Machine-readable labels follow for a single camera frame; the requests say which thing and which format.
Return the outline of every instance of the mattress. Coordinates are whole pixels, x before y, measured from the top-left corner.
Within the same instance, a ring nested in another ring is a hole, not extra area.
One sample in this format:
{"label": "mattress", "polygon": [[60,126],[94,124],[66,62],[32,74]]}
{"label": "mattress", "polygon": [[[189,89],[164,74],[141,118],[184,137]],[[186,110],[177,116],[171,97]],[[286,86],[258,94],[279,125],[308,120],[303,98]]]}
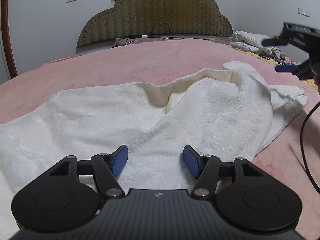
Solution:
{"label": "mattress", "polygon": [[[203,68],[221,69],[223,63],[235,60],[252,65],[269,85],[296,85],[309,96],[303,111],[253,162],[300,196],[303,211],[297,231],[307,240],[317,239],[320,196],[304,172],[299,132],[303,119],[319,101],[319,95],[295,76],[276,73],[269,63],[224,44],[189,38],[149,42],[45,64],[0,86],[0,123],[29,113],[59,90],[140,81],[162,85]],[[309,169],[317,182],[320,181],[319,137],[320,114],[316,111],[305,127],[304,143]]]}

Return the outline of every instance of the headboard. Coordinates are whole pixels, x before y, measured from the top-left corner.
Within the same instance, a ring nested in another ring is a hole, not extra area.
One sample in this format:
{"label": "headboard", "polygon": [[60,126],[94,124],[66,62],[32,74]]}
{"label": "headboard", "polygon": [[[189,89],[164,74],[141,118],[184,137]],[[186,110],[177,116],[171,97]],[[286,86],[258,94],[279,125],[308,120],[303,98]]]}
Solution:
{"label": "headboard", "polygon": [[[113,8],[92,17],[84,26],[77,48],[129,34],[148,34],[156,23],[170,34],[230,36],[232,27],[214,0],[116,0]],[[168,34],[156,25],[153,34]]]}

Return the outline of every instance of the light switch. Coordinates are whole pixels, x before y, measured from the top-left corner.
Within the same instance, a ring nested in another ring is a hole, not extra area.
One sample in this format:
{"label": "light switch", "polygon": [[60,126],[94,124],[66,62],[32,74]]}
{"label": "light switch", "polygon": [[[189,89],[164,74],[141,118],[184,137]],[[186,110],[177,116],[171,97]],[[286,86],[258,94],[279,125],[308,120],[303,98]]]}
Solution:
{"label": "light switch", "polygon": [[307,17],[310,17],[310,11],[309,10],[307,10],[307,9],[305,9],[304,10],[304,13],[303,13],[305,16],[307,16]]}

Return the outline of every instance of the metal screw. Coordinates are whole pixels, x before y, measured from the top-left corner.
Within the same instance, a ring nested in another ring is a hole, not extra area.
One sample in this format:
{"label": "metal screw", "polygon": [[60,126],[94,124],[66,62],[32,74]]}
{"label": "metal screw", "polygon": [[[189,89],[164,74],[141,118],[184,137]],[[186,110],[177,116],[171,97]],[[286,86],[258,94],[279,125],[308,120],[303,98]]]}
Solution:
{"label": "metal screw", "polygon": [[205,188],[197,188],[193,191],[194,194],[196,194],[199,197],[205,197],[207,196],[210,192],[209,190],[205,189]]}
{"label": "metal screw", "polygon": [[122,191],[118,188],[110,188],[106,191],[106,194],[110,197],[118,197],[122,194]]}

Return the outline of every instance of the finger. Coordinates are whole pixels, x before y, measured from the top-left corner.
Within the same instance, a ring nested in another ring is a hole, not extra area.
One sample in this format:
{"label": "finger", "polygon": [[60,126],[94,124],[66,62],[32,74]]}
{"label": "finger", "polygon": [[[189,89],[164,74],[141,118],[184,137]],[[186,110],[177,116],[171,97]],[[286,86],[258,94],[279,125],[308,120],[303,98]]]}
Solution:
{"label": "finger", "polygon": [[315,83],[316,86],[319,86],[319,85],[320,85],[320,78],[317,77],[317,76],[315,76],[315,77],[313,78],[313,82]]}

